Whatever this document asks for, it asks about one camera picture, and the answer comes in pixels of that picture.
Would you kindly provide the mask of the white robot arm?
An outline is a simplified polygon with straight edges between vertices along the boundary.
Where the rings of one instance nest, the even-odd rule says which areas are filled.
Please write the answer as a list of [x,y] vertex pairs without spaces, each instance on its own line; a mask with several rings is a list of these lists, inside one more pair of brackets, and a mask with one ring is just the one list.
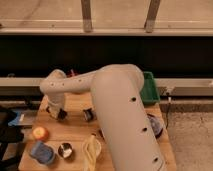
[[90,92],[115,171],[167,171],[140,91],[143,72],[133,64],[111,64],[68,78],[59,69],[40,83],[51,115],[64,107],[64,95]]

